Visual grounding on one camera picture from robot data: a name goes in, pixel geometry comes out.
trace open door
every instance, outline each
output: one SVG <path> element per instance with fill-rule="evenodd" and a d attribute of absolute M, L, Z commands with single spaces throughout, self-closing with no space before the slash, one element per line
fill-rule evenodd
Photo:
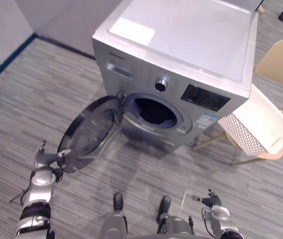
<path fill-rule="evenodd" d="M 120 131 L 124 101 L 106 96 L 86 107 L 66 130 L 58 152 L 71 149 L 71 153 L 57 163 L 67 173 L 80 170 L 97 158 Z"/>

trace front-loading washing machine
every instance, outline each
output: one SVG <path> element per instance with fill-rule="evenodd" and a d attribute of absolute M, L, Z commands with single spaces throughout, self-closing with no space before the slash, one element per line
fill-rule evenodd
<path fill-rule="evenodd" d="M 93 35 L 108 96 L 70 125 L 60 166 L 84 167 L 120 130 L 175 149 L 233 112 L 250 94 L 257 19 L 220 0 L 122 1 Z"/>

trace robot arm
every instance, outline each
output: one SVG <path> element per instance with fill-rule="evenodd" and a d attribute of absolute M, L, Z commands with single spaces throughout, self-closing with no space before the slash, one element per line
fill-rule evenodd
<path fill-rule="evenodd" d="M 62 179 L 63 171 L 53 169 L 50 165 L 58 158 L 70 153 L 70 150 L 45 154 L 44 146 L 45 142 L 38 148 L 35 155 L 29 192 L 15 230 L 15 239 L 53 239 L 55 235 L 50 230 L 53 189 L 55 182 Z"/>
<path fill-rule="evenodd" d="M 208 206 L 208 208 L 202 208 L 202 218 L 205 227 L 205 221 L 211 222 L 215 236 L 209 234 L 217 239 L 244 239 L 236 224 L 232 221 L 229 210 L 222 206 L 220 198 L 211 189 L 209 189 L 209 196 L 208 198 L 192 197 L 192 199 L 201 201 Z"/>

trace label sticker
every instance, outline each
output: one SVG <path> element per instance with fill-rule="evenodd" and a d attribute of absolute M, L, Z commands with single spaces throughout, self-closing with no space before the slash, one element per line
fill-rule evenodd
<path fill-rule="evenodd" d="M 206 129 L 217 120 L 218 120 L 217 116 L 210 113 L 205 113 L 194 123 L 194 126 L 198 128 Z"/>
<path fill-rule="evenodd" d="M 109 32 L 148 46 L 156 31 L 147 26 L 120 17 Z"/>

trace washing machine top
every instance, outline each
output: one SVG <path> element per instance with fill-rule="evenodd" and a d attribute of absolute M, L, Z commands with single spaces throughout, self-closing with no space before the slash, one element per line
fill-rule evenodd
<path fill-rule="evenodd" d="M 110 32 L 242 81 L 251 14 L 214 0 L 134 0 Z"/>
<path fill-rule="evenodd" d="M 221 0 L 123 0 L 93 40 L 248 98 L 257 20 Z"/>

